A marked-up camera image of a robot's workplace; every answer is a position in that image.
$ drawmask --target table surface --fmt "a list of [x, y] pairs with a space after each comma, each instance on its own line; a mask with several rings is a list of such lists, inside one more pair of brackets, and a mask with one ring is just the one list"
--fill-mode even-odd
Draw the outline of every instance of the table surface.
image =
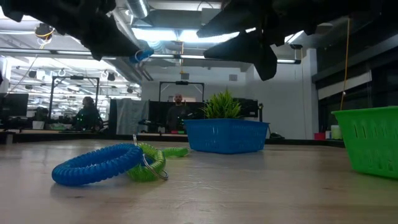
[[[398, 181], [351, 170], [344, 149], [266, 146], [167, 159], [168, 181], [126, 175], [84, 187], [51, 178], [59, 163], [117, 141], [0, 146], [1, 223], [397, 223]], [[157, 147], [187, 146], [150, 142]]]

